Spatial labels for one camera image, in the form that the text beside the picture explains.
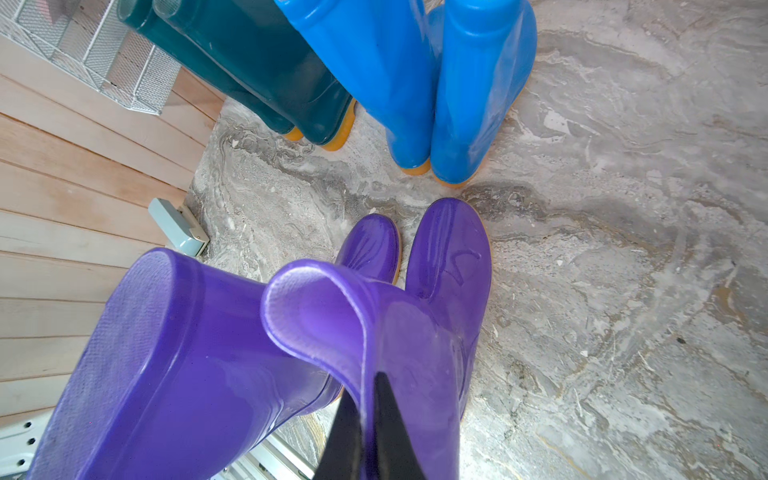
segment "boot opening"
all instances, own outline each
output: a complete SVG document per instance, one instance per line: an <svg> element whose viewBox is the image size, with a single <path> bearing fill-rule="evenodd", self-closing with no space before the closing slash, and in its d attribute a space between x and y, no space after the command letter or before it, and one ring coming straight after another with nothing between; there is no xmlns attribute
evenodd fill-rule
<svg viewBox="0 0 768 480"><path fill-rule="evenodd" d="M297 266L265 292L263 322L288 353L327 369L347 386L362 375L363 328L344 280L321 266Z"/></svg>

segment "wooden wall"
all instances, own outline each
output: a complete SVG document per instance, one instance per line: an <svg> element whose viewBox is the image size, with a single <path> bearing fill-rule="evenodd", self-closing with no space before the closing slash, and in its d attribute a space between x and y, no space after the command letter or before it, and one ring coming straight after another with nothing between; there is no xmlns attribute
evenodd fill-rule
<svg viewBox="0 0 768 480"><path fill-rule="evenodd" d="M123 109L0 37L0 425L52 407L125 270L166 243L223 95L182 70L163 114Z"/></svg>

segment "white wire mesh basket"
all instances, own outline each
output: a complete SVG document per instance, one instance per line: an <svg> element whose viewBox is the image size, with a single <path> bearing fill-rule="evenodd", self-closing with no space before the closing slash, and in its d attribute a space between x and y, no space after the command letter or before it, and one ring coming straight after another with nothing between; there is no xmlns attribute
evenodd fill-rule
<svg viewBox="0 0 768 480"><path fill-rule="evenodd" d="M0 0L0 34L123 107L160 114L180 66L117 9L118 0Z"/></svg>

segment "rubber boot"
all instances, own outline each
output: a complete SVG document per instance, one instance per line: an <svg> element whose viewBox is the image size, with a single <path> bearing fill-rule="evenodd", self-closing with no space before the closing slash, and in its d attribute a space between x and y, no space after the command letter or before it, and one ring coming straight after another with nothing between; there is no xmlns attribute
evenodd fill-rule
<svg viewBox="0 0 768 480"><path fill-rule="evenodd" d="M363 218L337 263L392 282L399 235ZM42 436L28 480L212 477L341 385L277 348L265 285L166 249L143 255L104 310Z"/></svg>
<svg viewBox="0 0 768 480"><path fill-rule="evenodd" d="M422 0L276 0L408 174L429 169L437 64Z"/></svg>
<svg viewBox="0 0 768 480"><path fill-rule="evenodd" d="M221 93L228 95L258 115L273 131L292 137L296 128L284 116L278 114L246 90L216 63L208 58L197 45L189 41L169 24L160 20L152 9L152 0L120 0L118 18L121 22L142 34L162 48L187 70L207 81Z"/></svg>
<svg viewBox="0 0 768 480"><path fill-rule="evenodd" d="M416 233L405 291L344 266L299 260L267 285L262 321L291 355L338 379L358 407L367 478L377 478L374 378L389 377L426 478L458 478L459 421L491 286L477 213L435 202Z"/></svg>
<svg viewBox="0 0 768 480"><path fill-rule="evenodd" d="M154 0L155 12L307 140L338 150L354 122L352 96L273 0Z"/></svg>
<svg viewBox="0 0 768 480"><path fill-rule="evenodd" d="M453 187L480 167L536 56L528 0L445 0L432 171Z"/></svg>

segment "floor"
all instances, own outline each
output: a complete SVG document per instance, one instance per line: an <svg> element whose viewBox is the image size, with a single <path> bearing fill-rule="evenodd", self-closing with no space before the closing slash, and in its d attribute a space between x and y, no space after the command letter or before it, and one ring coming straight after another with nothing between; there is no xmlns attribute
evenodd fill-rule
<svg viewBox="0 0 768 480"><path fill-rule="evenodd" d="M768 478L768 3L534 10L533 74L464 190L403 175L360 106L327 153L228 101L187 197L204 260L267 281L369 212L407 254L460 197L495 259L462 478ZM332 418L281 431L316 462Z"/></svg>

